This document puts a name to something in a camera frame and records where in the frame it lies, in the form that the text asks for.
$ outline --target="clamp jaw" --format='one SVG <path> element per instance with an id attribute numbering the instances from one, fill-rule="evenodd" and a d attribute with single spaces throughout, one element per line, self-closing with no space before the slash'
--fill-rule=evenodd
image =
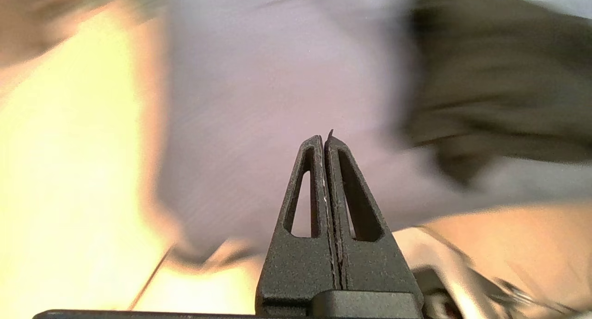
<path id="1" fill-rule="evenodd" d="M 290 232 L 306 172 L 311 237 L 302 238 Z M 54 310 L 34 319 L 422 318 L 417 282 L 351 151 L 332 132 L 324 146 L 319 135 L 300 146 L 277 220 L 255 316 Z"/>

